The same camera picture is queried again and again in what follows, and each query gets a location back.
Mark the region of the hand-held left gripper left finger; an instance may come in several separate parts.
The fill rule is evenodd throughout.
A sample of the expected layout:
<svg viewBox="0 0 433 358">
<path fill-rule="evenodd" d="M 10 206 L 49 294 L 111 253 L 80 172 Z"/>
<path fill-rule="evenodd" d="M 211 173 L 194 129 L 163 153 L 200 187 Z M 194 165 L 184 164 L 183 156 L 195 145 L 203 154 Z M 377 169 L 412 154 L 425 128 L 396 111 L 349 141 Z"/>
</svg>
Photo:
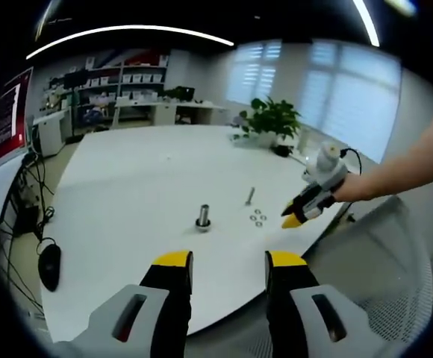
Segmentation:
<svg viewBox="0 0 433 358">
<path fill-rule="evenodd" d="M 55 357 L 183 357 L 191 317 L 193 252 L 172 251 L 95 309 L 87 329 L 54 344 Z"/>
</svg>

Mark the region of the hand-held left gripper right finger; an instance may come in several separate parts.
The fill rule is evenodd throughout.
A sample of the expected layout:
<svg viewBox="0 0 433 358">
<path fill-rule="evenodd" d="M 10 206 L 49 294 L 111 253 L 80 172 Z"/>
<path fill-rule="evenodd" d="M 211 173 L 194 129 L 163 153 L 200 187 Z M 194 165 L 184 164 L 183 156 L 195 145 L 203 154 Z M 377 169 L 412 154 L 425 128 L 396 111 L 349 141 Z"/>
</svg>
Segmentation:
<svg viewBox="0 0 433 358">
<path fill-rule="evenodd" d="M 265 252 L 267 321 L 274 357 L 377 357 L 384 340 L 366 312 L 289 251 Z"/>
</svg>

